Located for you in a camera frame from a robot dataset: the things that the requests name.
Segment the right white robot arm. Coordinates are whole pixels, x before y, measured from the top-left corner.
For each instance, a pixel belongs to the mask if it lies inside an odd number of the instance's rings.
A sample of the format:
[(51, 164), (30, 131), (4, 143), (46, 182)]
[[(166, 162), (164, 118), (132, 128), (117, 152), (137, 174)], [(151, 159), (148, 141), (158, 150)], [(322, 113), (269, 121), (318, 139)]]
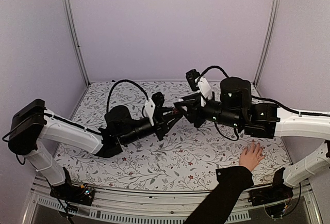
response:
[(323, 139), (323, 143), (299, 162), (277, 171), (273, 185), (267, 189), (270, 201), (278, 201), (301, 181), (329, 167), (329, 115), (290, 110), (277, 102), (265, 100), (254, 104), (251, 84), (238, 77), (220, 82), (220, 100), (205, 77), (188, 77), (195, 92), (174, 105), (195, 127), (205, 121), (232, 127), (254, 138), (307, 137)]

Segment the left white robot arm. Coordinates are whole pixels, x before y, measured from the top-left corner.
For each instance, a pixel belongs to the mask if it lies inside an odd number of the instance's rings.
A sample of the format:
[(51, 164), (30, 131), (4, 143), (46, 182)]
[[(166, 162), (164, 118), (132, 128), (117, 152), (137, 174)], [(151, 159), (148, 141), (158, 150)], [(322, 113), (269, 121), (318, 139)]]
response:
[(52, 158), (41, 140), (53, 140), (85, 150), (101, 158), (111, 158), (123, 147), (149, 135), (163, 140), (182, 115), (173, 107), (148, 100), (144, 105), (145, 117), (133, 119), (129, 109), (118, 105), (105, 114), (107, 126), (90, 129), (77, 122), (56, 115), (45, 107), (42, 99), (35, 99), (17, 112), (10, 131), (2, 137), (9, 150), (27, 159), (65, 200), (77, 195), (69, 183), (70, 175)]

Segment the black sleeved forearm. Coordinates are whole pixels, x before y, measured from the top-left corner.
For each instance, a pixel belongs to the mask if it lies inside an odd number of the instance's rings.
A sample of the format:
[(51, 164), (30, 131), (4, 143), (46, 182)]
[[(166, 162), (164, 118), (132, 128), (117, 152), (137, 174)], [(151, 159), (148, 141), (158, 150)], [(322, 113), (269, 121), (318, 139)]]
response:
[(225, 223), (241, 193), (254, 185), (252, 173), (243, 166), (217, 169), (218, 185), (184, 223)]

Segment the person's bare hand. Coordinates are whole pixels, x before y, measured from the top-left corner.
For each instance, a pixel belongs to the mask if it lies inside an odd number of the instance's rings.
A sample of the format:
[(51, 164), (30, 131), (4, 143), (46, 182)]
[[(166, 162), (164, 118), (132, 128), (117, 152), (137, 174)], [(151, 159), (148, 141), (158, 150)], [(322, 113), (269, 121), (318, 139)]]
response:
[(252, 140), (250, 146), (242, 151), (239, 158), (239, 165), (252, 172), (264, 159), (262, 152), (263, 147), (260, 143), (255, 143), (255, 141)]

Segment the floral patterned table mat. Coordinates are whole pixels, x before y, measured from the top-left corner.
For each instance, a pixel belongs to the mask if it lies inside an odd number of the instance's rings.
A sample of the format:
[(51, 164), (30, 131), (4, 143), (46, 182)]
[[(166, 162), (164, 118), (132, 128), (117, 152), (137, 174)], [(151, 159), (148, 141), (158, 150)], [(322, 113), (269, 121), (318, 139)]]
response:
[[(146, 95), (162, 92), (165, 106), (191, 94), (186, 81), (93, 83), (75, 113), (74, 121), (96, 129), (105, 126), (106, 107), (125, 105), (131, 116), (141, 118)], [(217, 185), (216, 169), (236, 166), (252, 138), (235, 140), (231, 128), (206, 122), (195, 128), (180, 119), (163, 140), (155, 135), (135, 141), (112, 158), (99, 158), (82, 149), (60, 144), (55, 155), (75, 182), (98, 186), (160, 191), (211, 190)]]

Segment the front aluminium rail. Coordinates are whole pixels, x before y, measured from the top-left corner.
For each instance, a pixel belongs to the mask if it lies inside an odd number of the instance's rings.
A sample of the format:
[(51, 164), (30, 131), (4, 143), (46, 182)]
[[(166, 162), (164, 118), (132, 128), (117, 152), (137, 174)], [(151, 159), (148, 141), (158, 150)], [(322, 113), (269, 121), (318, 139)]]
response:
[[(269, 217), (267, 212), (277, 209), (281, 202), (253, 206), (246, 190), (228, 223), (323, 223), (309, 182), (305, 180), (301, 185), (294, 189), (289, 215)], [(22, 223), (68, 223), (62, 204), (49, 193), (46, 182), (36, 178)], [(98, 186), (92, 205), (75, 204), (77, 209), (70, 214), (74, 223), (183, 223), (207, 194), (207, 191), (160, 192)]]

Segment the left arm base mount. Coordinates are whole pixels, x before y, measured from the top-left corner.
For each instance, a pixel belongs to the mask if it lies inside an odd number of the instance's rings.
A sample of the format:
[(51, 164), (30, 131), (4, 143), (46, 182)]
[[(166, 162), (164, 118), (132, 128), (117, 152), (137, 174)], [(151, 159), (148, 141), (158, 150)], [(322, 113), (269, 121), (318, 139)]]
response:
[(95, 196), (95, 188), (87, 183), (79, 186), (73, 185), (68, 170), (65, 167), (63, 170), (64, 183), (58, 186), (52, 185), (50, 195), (66, 202), (91, 206)]

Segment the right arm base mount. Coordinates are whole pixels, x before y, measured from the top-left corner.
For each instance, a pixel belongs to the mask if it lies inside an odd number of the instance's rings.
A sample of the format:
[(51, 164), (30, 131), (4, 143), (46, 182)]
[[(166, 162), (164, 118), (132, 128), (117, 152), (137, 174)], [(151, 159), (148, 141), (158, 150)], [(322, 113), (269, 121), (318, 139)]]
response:
[(293, 197), (292, 187), (284, 184), (284, 170), (281, 168), (275, 172), (271, 186), (250, 190), (248, 202), (252, 206), (259, 206)]

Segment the right aluminium frame post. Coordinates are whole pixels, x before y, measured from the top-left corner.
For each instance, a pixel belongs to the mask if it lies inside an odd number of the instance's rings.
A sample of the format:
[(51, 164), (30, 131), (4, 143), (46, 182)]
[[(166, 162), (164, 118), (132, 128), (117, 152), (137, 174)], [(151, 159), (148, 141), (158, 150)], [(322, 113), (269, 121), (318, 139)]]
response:
[(257, 70), (255, 73), (254, 81), (253, 81), (253, 84), (256, 88), (258, 88), (258, 86), (261, 82), (262, 73), (263, 73), (263, 70), (266, 65), (266, 60), (267, 60), (269, 48), (271, 45), (271, 39), (272, 39), (274, 27), (275, 27), (275, 22), (276, 22), (276, 18), (277, 18), (277, 14), (278, 14), (280, 1), (281, 0), (272, 0), (272, 3), (271, 3), (270, 16), (269, 16), (269, 20), (268, 20), (266, 35), (265, 35), (265, 39), (263, 42), (259, 63), (258, 63)]

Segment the aluminium frame post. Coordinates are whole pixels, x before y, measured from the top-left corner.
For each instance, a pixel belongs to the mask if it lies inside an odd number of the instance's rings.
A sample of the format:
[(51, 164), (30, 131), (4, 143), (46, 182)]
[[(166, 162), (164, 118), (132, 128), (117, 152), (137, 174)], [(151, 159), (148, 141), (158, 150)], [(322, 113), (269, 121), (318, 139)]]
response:
[(72, 40), (72, 44), (73, 44), (74, 53), (75, 53), (76, 60), (78, 63), (78, 68), (80, 70), (80, 73), (82, 75), (85, 85), (88, 86), (90, 84), (90, 80), (88, 77), (85, 62), (83, 60), (82, 52), (80, 49), (80, 43), (78, 40), (78, 35), (77, 35), (75, 23), (74, 23), (71, 2), (70, 2), (70, 0), (62, 0), (62, 2), (63, 2), (64, 12), (65, 12), (65, 16), (67, 19), (68, 28), (69, 28), (69, 32), (70, 32), (70, 36), (71, 36), (71, 40)]
[(257, 70), (255, 73), (254, 81), (253, 81), (253, 84), (256, 88), (258, 88), (258, 86), (261, 82), (262, 73), (263, 73), (263, 70), (266, 65), (266, 60), (267, 60), (269, 48), (271, 45), (271, 39), (272, 39), (274, 27), (275, 27), (275, 22), (276, 22), (276, 18), (277, 18), (277, 14), (278, 14), (280, 1), (281, 0), (272, 0), (272, 3), (271, 3), (270, 16), (269, 16), (269, 20), (268, 20), (266, 35), (265, 35), (265, 39), (263, 42), (259, 63), (258, 63)]

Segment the left aluminium frame post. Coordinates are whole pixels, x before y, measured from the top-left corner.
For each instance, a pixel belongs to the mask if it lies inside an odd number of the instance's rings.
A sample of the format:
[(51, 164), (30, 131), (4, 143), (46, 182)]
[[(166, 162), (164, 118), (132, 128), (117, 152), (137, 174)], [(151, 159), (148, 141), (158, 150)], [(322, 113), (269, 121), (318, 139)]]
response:
[(70, 32), (70, 36), (71, 36), (71, 40), (72, 40), (72, 44), (73, 44), (74, 53), (75, 53), (76, 60), (78, 63), (78, 68), (80, 70), (80, 73), (82, 75), (85, 85), (88, 86), (90, 84), (90, 80), (88, 77), (85, 62), (83, 60), (82, 52), (80, 49), (80, 43), (78, 40), (78, 35), (77, 35), (75, 23), (74, 23), (71, 2), (70, 2), (70, 0), (62, 0), (62, 2), (63, 2), (64, 12), (65, 12), (65, 16), (67, 19), (68, 28), (69, 28), (69, 32)]

